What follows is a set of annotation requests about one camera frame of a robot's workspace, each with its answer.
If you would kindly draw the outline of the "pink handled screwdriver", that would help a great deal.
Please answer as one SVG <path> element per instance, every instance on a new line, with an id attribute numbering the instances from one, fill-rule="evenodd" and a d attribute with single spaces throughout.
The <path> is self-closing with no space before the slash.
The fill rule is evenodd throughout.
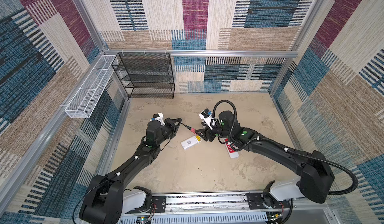
<path id="1" fill-rule="evenodd" d="M 192 133 L 196 134 L 196 130 L 184 123 L 181 122 L 181 125 L 183 125 L 185 128 L 187 128 L 188 130 L 190 130 Z"/>

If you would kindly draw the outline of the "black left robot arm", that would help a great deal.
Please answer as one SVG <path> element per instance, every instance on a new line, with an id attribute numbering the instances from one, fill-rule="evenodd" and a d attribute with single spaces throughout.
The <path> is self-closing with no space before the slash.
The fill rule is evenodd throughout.
<path id="1" fill-rule="evenodd" d="M 127 190 L 126 186 L 154 162 L 161 152 L 161 144 L 176 136 L 181 122 L 181 118 L 167 118 L 163 122 L 152 118 L 135 153 L 114 171 L 91 179 L 79 218 L 90 224 L 116 224 L 121 215 L 132 210 L 151 210 L 150 190 L 139 186 Z"/>

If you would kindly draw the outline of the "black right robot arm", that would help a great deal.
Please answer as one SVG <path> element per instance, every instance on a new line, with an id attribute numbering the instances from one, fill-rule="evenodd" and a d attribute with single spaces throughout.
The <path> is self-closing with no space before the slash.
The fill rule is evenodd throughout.
<path id="1" fill-rule="evenodd" d="M 240 125 L 237 109 L 229 100 L 221 100 L 215 104 L 227 103 L 231 111 L 223 111 L 216 115 L 216 110 L 203 110 L 199 116 L 203 128 L 195 130 L 195 134 L 206 142 L 218 139 L 234 152 L 247 151 L 267 157 L 291 170 L 296 177 L 288 181 L 271 181 L 261 194 L 263 205 L 272 209 L 279 202 L 306 198 L 314 203 L 323 204 L 328 196 L 346 195 L 358 187 L 358 178 L 346 167 L 329 161 L 319 151 L 308 153 L 280 144 L 259 132 Z M 351 185 L 343 190 L 331 191 L 335 181 L 332 168 L 345 172 L 352 180 Z"/>

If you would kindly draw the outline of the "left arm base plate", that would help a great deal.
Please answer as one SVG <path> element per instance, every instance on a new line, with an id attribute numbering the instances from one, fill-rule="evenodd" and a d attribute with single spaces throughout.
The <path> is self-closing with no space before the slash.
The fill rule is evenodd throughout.
<path id="1" fill-rule="evenodd" d="M 152 196 L 150 202 L 150 210 L 148 213 L 155 214 L 164 213 L 166 211 L 167 197 L 166 196 Z"/>

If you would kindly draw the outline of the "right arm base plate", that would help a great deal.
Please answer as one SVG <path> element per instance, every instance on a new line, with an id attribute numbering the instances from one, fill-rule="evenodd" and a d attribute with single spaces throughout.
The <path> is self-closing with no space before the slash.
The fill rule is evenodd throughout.
<path id="1" fill-rule="evenodd" d="M 289 209 L 291 207 L 289 200 L 279 202 L 272 196 L 265 196 L 260 192 L 246 193 L 243 199 L 248 203 L 250 210 Z"/>

